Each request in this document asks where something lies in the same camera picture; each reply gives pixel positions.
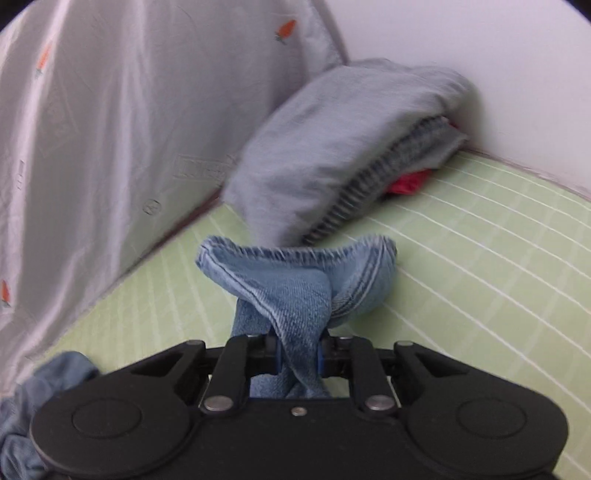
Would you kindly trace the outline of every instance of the folded garment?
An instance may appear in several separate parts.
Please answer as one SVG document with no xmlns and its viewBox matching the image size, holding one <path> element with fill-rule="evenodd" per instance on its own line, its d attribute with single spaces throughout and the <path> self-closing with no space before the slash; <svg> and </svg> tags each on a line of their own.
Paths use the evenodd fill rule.
<svg viewBox="0 0 591 480">
<path fill-rule="evenodd" d="M 432 170 L 421 170 L 402 175 L 402 177 L 388 187 L 386 193 L 394 195 L 414 195 L 431 176 L 431 172 Z"/>
<path fill-rule="evenodd" d="M 425 168 L 439 168 L 465 142 L 466 136 L 442 116 L 421 121 L 340 191 L 322 220 L 304 235 L 304 245 L 314 245 L 344 222 L 363 215 L 367 208 L 400 176 Z"/>
<path fill-rule="evenodd" d="M 422 120 L 458 107 L 468 88 L 460 74 L 436 66 L 377 59 L 336 67 L 251 138 L 223 198 L 257 244 L 299 245 L 360 171 Z"/>
</svg>

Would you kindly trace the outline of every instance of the green mat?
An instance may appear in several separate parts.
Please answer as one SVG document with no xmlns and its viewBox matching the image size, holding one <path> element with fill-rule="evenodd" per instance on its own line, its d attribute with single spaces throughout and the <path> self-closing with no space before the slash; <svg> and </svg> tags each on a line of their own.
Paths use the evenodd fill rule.
<svg viewBox="0 0 591 480">
<path fill-rule="evenodd" d="M 550 396 L 570 420 L 558 473 L 591 479 L 590 212 L 589 202 L 551 183 L 461 153 L 420 194 L 376 205 L 324 243 L 382 233 L 398 247 L 390 297 L 339 333 L 385 348 L 413 340 Z M 244 223 L 217 208 L 48 354 L 79 350 L 109 371 L 189 338 L 223 345 L 235 299 L 194 264 L 208 235 L 249 243 Z"/>
</svg>

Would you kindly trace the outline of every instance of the crumpled blue fabric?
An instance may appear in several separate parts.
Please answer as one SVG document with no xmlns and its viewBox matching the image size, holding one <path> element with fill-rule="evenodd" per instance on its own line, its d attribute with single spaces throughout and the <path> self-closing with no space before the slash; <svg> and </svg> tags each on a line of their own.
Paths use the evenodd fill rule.
<svg viewBox="0 0 591 480">
<path fill-rule="evenodd" d="M 335 249 L 239 247 L 207 238 L 197 266 L 238 297 L 232 335 L 273 326 L 283 346 L 281 373 L 253 378 L 251 397 L 328 397 L 316 367 L 320 335 L 384 300 L 395 258 L 395 244 L 384 236 Z"/>
<path fill-rule="evenodd" d="M 19 385 L 13 397 L 0 399 L 0 478 L 38 480 L 47 474 L 28 436 L 33 415 L 56 393 L 98 373 L 81 353 L 63 352 Z"/>
</svg>

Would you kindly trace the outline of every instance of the carrot print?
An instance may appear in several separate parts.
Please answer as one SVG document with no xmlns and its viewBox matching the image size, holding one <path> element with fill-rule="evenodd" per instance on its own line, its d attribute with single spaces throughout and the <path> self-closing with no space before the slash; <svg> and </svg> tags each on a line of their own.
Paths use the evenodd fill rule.
<svg viewBox="0 0 591 480">
<path fill-rule="evenodd" d="M 39 57 L 39 61 L 37 62 L 37 76 L 43 73 L 43 68 L 45 68 L 50 52 L 51 42 L 46 45 L 46 47 L 43 49 L 43 52 L 41 53 L 41 56 Z"/>
<path fill-rule="evenodd" d="M 8 291 L 6 280 L 2 280 L 2 303 L 5 307 L 10 306 L 10 292 Z"/>
<path fill-rule="evenodd" d="M 280 41 L 281 43 L 285 43 L 285 39 L 291 37 L 291 34 L 296 27 L 295 20 L 289 20 L 289 22 L 284 23 L 282 26 L 279 27 L 279 30 L 275 32 L 275 39 Z"/>
</svg>

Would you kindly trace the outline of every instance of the red cloth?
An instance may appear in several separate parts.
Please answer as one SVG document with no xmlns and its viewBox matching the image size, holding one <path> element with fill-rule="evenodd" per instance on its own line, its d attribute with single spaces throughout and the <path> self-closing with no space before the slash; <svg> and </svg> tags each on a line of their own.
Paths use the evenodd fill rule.
<svg viewBox="0 0 591 480">
<path fill-rule="evenodd" d="M 386 193 L 397 193 L 399 195 L 413 195 L 429 178 L 431 170 L 421 170 L 407 175 L 402 175 L 398 180 L 388 187 Z"/>
</svg>

